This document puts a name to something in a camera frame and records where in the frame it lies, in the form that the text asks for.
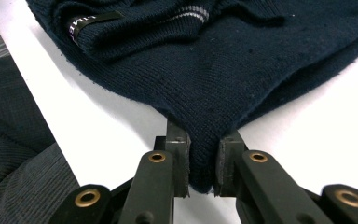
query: white surface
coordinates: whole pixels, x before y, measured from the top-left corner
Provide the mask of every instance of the white surface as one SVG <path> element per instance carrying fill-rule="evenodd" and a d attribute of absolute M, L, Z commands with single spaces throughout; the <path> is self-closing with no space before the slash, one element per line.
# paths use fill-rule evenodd
<path fill-rule="evenodd" d="M 113 189 L 133 177 L 166 119 L 80 75 L 35 21 L 25 0 L 0 0 L 0 34 L 80 185 Z M 358 60 L 320 88 L 240 129 L 302 187 L 358 188 Z M 174 223 L 240 223 L 233 199 L 191 191 Z"/>

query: ribbed knit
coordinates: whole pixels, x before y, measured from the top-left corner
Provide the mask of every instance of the ribbed knit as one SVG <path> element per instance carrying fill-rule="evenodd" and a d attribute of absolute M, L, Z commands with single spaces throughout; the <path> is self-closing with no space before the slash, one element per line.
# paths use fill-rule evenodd
<path fill-rule="evenodd" d="M 211 189 L 222 136 L 315 88 L 358 56 L 358 1 L 154 1 L 120 7 L 115 4 L 121 1 L 103 1 L 109 9 L 94 1 L 27 2 L 84 75 L 181 122 L 192 142 L 189 181 L 199 192 Z M 199 10 L 177 17 L 191 7 L 205 9 L 208 21 L 202 23 Z M 68 18 L 108 10 L 124 18 L 85 26 L 78 45 L 67 34 Z"/>
<path fill-rule="evenodd" d="M 0 58 L 0 223 L 47 223 L 78 188 L 11 57 Z"/>

